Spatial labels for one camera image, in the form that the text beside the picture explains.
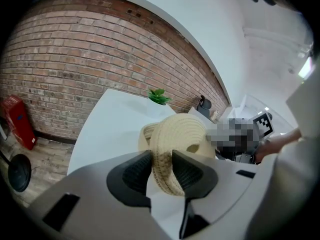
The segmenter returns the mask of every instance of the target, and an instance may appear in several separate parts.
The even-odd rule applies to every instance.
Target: white pot
[[[146,114],[150,118],[158,118],[165,110],[166,105],[160,105],[148,98],[146,102]]]

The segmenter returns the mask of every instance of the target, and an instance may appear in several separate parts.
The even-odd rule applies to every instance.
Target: potted plant
[[[169,97],[163,96],[164,89],[151,90],[148,93],[147,114],[152,118],[157,118],[164,110],[164,106],[171,100]]]

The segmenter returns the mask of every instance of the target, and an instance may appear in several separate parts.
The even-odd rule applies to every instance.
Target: red fire extinguisher
[[[6,98],[2,107],[10,130],[17,141],[29,150],[36,144],[36,137],[28,120],[24,102],[17,96]]]

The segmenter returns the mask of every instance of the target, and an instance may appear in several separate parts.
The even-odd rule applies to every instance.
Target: person's arm
[[[284,145],[297,141],[300,137],[301,132],[296,128],[284,135],[268,138],[260,147],[258,147],[255,154],[255,161],[258,163],[267,155],[279,153]]]

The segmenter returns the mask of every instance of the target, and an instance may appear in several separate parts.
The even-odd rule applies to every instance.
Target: green plant
[[[148,97],[155,103],[166,105],[166,103],[171,100],[171,98],[163,96],[163,94],[165,93],[164,89],[149,90],[150,92],[148,93]]]

